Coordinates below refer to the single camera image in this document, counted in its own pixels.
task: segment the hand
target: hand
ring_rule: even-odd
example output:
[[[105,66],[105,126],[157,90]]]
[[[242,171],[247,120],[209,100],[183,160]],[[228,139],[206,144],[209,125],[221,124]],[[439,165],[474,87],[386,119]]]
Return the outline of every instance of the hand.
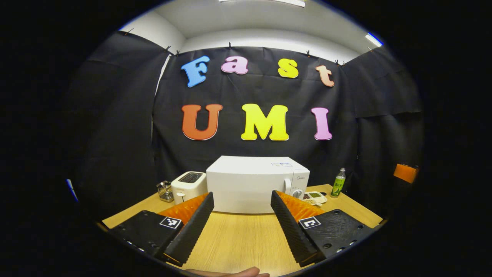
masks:
[[[204,277],[270,277],[269,273],[259,274],[260,269],[257,267],[248,268],[238,273],[219,273],[219,272],[201,271],[195,269],[187,269],[186,271]]]

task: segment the white wall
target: white wall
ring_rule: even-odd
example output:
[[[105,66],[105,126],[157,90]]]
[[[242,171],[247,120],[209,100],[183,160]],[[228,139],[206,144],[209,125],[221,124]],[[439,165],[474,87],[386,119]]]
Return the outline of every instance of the white wall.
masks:
[[[257,46],[306,53],[334,62],[348,62],[360,54],[340,44],[303,33],[273,29],[240,29],[207,33],[187,39],[180,53],[204,48]]]
[[[170,45],[169,51],[174,54],[176,50],[182,48],[185,41],[184,35],[174,25],[154,11],[137,17],[120,30],[124,32],[131,30],[131,34],[144,37],[164,48]]]

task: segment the letter f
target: letter f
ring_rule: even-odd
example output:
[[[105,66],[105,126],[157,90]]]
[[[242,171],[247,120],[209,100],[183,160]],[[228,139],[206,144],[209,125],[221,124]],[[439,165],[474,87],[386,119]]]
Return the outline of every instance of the letter f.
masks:
[[[188,88],[194,87],[199,83],[205,81],[206,77],[200,75],[200,72],[207,73],[207,66],[204,63],[210,61],[210,58],[207,56],[202,56],[194,61],[191,61],[181,67],[188,75]]]

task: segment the black curtain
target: black curtain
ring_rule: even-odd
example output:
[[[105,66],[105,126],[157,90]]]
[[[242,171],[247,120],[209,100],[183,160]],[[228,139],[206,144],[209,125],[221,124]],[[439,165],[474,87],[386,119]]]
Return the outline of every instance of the black curtain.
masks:
[[[169,57],[155,94],[169,54],[144,38],[117,32],[74,77],[66,99],[71,130],[66,139],[72,144],[65,166],[80,201],[98,219],[148,197],[157,181],[205,171],[221,155],[291,157],[311,171],[309,186],[333,183],[345,167],[343,192],[381,216],[390,215],[411,188],[393,171],[396,163],[421,164],[420,99],[409,72],[385,47],[343,66],[263,47],[191,51]],[[204,55],[210,58],[207,79],[188,88],[181,66]],[[229,56],[247,58],[248,73],[224,73],[221,65]],[[279,76],[282,58],[297,62],[297,78]],[[332,72],[333,87],[322,83],[319,65]],[[289,140],[242,140],[242,105],[249,103],[265,116],[273,105],[287,106]],[[213,138],[190,140],[182,133],[186,104],[201,105],[199,130],[208,125],[205,106],[223,106]],[[331,140],[315,140],[313,107],[329,110]]]
[[[65,99],[64,162],[77,197],[104,219],[155,192],[152,105],[169,52],[116,32],[82,64]]]
[[[188,88],[188,77],[181,66],[208,56],[206,80]],[[248,59],[244,75],[224,73],[225,59]],[[282,58],[297,62],[299,76],[284,78],[278,73]],[[315,67],[331,70],[333,87],[325,86]],[[290,157],[310,170],[308,185],[333,183],[341,167],[346,168],[344,189],[357,156],[357,122],[348,93],[349,78],[335,63],[306,54],[263,47],[223,47],[202,49],[171,57],[160,80],[154,101],[154,147],[158,178],[173,180],[186,171],[204,172],[221,155]],[[287,141],[242,140],[246,113],[244,104],[258,104],[265,116],[274,105],[288,108]],[[196,128],[208,125],[208,104],[220,104],[218,129],[209,140],[190,140],[182,132],[183,105],[198,104]],[[316,121],[311,109],[329,110],[331,140],[316,140]]]
[[[349,196],[391,217],[411,189],[393,176],[396,164],[422,164],[424,122],[417,86],[384,46],[344,67],[358,127],[358,156]]]
[[[208,56],[206,80],[192,88],[181,66]],[[224,73],[229,56],[248,59],[245,75]],[[282,78],[278,60],[297,62],[299,76]],[[334,87],[325,86],[314,68],[325,65]],[[243,104],[258,104],[265,115],[275,104],[288,107],[288,141],[241,140]],[[185,104],[199,104],[197,129],[208,124],[207,104],[221,104],[217,134],[207,141],[187,139],[181,132]],[[329,110],[331,140],[315,140],[310,109]],[[159,179],[173,180],[185,171],[205,171],[220,155],[289,156],[306,166],[309,186],[333,183],[341,167],[343,192],[387,217],[411,189],[393,176],[397,163],[421,164],[422,107],[417,87],[405,67],[384,46],[346,65],[305,54],[261,47],[214,48],[172,57],[154,102],[154,148]]]

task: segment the wooden table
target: wooden table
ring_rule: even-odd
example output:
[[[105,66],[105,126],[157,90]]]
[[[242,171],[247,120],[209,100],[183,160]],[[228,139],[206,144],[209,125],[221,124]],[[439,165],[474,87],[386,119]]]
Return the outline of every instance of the wooden table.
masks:
[[[307,188],[307,191],[328,194],[328,201],[321,207],[324,211],[341,209],[371,228],[383,220],[343,193],[338,198],[331,198],[331,190],[332,187],[328,184]],[[173,205],[174,202],[161,201],[155,193],[104,219],[103,223],[108,228],[113,228],[144,209],[160,212]],[[301,269],[294,260],[287,239],[273,213],[251,215],[212,212],[187,263],[181,269],[236,273],[253,266],[258,267],[260,273],[270,273],[271,277]]]

